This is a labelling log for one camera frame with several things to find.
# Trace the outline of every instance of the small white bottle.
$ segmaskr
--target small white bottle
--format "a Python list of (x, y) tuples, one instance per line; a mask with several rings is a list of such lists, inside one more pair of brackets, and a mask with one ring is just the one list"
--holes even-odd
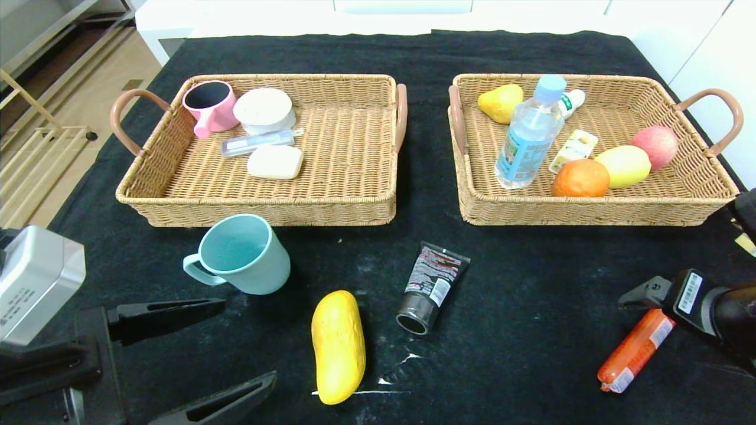
[(585, 103), (585, 92), (576, 88), (559, 98), (559, 110), (562, 111), (564, 119), (568, 119), (583, 103)]

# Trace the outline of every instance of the basket rim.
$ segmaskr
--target basket rim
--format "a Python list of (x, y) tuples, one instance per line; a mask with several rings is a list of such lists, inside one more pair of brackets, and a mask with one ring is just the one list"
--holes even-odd
[[(391, 101), (395, 104), (394, 116), (393, 116), (393, 132), (390, 140), (391, 143), (391, 167), (389, 176), (389, 187), (383, 193), (380, 193), (374, 197), (308, 197), (308, 198), (254, 198), (254, 197), (198, 197), (198, 198), (177, 198), (177, 197), (132, 197), (126, 194), (131, 188), (133, 181), (136, 179), (138, 172), (142, 167), (142, 163), (150, 155), (150, 149), (156, 139), (157, 135), (162, 131), (163, 127), (167, 126), (171, 117), (182, 108), (181, 99), (184, 93), (194, 84), (199, 81), (209, 79), (220, 79), (223, 81), (238, 80), (238, 79), (305, 79), (305, 80), (334, 80), (334, 81), (346, 81), (353, 79), (372, 79), (376, 81), (389, 81), (389, 90)], [(396, 122), (398, 117), (398, 96), (397, 96), (397, 83), (394, 77), (388, 74), (349, 74), (349, 73), (257, 73), (257, 74), (201, 74), (191, 76), (187, 78), (181, 85), (180, 89), (176, 92), (173, 101), (171, 102), (171, 109), (163, 113), (155, 128), (147, 137), (147, 140), (142, 146), (142, 150), (137, 155), (129, 168), (126, 170), (125, 175), (121, 179), (120, 183), (116, 187), (116, 199), (121, 203), (126, 204), (151, 204), (151, 205), (239, 205), (243, 200), (247, 204), (254, 205), (297, 205), (297, 204), (356, 204), (356, 203), (385, 203), (396, 197), (397, 187), (397, 168), (398, 168), (398, 152), (395, 149), (396, 146)]]
[[(453, 84), (458, 86), (458, 82), (462, 79), (539, 79), (543, 73), (461, 73), (454, 77)], [(567, 82), (570, 81), (585, 81), (589, 79), (611, 79), (613, 81), (640, 81), (651, 85), (656, 89), (664, 98), (665, 103), (669, 107), (674, 107), (674, 99), (669, 95), (667, 90), (662, 84), (655, 79), (651, 79), (645, 76), (620, 76), (620, 75), (590, 75), (590, 74), (559, 74), (564, 77)], [(685, 128), (686, 132), (691, 135), (693, 141), (703, 150), (708, 149), (708, 145), (703, 140), (701, 135), (693, 127), (692, 123), (682, 111), (675, 110), (675, 115), (680, 119), (681, 124)], [(451, 107), (447, 108), (447, 116), (449, 120), (449, 130), (451, 132), (452, 149), (454, 150), (454, 161), (457, 162), (457, 155), (463, 158), (463, 168), (465, 173), (464, 185), (467, 188), (469, 195), (474, 197), (478, 201), (491, 202), (491, 203), (573, 203), (578, 205), (594, 205), (594, 204), (687, 204), (687, 205), (724, 205), (735, 199), (735, 196), (739, 193), (735, 182), (730, 177), (730, 174), (724, 169), (719, 159), (710, 154), (706, 154), (709, 165), (714, 167), (714, 171), (720, 178), (723, 179), (723, 183), (726, 185), (728, 191), (733, 194), (730, 197), (547, 197), (547, 196), (521, 196), (521, 195), (486, 195), (480, 193), (473, 185), (472, 167), (470, 165), (469, 153), (462, 153), (457, 146), (457, 140), (454, 137), (454, 128), (451, 122)]]

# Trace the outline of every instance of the red apple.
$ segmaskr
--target red apple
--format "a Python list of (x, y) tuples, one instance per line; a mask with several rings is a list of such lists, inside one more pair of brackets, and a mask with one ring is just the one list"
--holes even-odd
[(643, 149), (651, 160), (651, 171), (655, 171), (672, 161), (680, 142), (669, 127), (653, 126), (641, 129), (630, 144)]

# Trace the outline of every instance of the wicker basket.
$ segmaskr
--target wicker basket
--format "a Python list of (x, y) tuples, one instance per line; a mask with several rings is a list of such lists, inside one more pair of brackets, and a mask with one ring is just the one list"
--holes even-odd
[[(237, 97), (275, 87), (292, 99), (296, 138), (304, 153), (292, 180), (256, 178), (247, 157), (224, 158), (220, 144), (245, 134), (241, 126), (198, 139), (195, 119), (181, 97), (198, 82), (228, 82)], [(123, 106), (147, 96), (166, 112), (143, 148), (121, 129)], [(158, 227), (208, 227), (238, 213), (254, 213), (272, 225), (383, 225), (396, 213), (397, 156), (407, 120), (407, 92), (390, 76), (237, 74), (195, 76), (168, 105), (145, 90), (124, 93), (113, 105), (111, 126), (136, 156), (116, 190)]]
[[(564, 76), (568, 90), (587, 93), (585, 104), (567, 119), (546, 164), (575, 129), (597, 135), (594, 154), (626, 144), (646, 126), (668, 126), (680, 138), (669, 166), (637, 185), (610, 189), (604, 197), (552, 197), (554, 175), (542, 166), (527, 188), (502, 188), (494, 164), (507, 133), (477, 106), (481, 93), (500, 85), (519, 84), (528, 98), (541, 75), (462, 74), (449, 88), (449, 125), (457, 170), (457, 193), (465, 221), (474, 225), (699, 225), (738, 193), (716, 156), (742, 127), (742, 111), (728, 93), (709, 89), (675, 105), (662, 86), (633, 76)], [(705, 95), (722, 97), (735, 125), (708, 148), (681, 112)]]

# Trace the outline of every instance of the plastic fruit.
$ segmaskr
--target plastic fruit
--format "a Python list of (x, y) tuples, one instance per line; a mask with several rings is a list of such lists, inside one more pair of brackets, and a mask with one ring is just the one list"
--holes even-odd
[(609, 172), (610, 188), (626, 188), (642, 181), (651, 172), (648, 154), (638, 146), (619, 146), (605, 150), (596, 161)]
[(576, 160), (565, 164), (551, 185), (555, 197), (602, 197), (609, 189), (609, 172), (595, 160)]
[(357, 389), (365, 373), (365, 339), (357, 300), (345, 290), (329, 293), (312, 315), (318, 396), (336, 405)]
[(677, 154), (680, 141), (669, 127), (653, 126), (635, 133), (630, 144), (638, 146), (648, 154), (651, 160), (651, 171), (655, 171), (672, 161)]
[(478, 96), (478, 107), (492, 120), (509, 124), (515, 106), (522, 103), (522, 88), (517, 84), (507, 84)]

